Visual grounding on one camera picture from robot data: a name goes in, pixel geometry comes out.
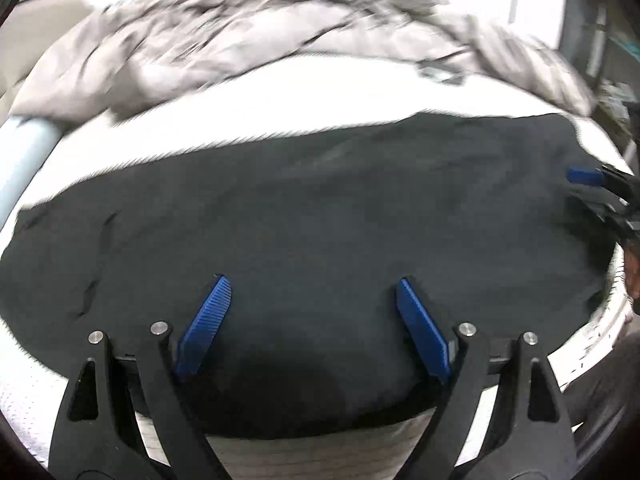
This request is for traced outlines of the person's right hand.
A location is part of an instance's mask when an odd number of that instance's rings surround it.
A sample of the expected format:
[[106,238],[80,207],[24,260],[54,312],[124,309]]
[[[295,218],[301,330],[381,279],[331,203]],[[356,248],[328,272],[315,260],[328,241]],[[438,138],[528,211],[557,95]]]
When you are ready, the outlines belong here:
[[640,314],[640,259],[639,244],[628,243],[624,247],[624,272],[627,295],[632,303],[632,310]]

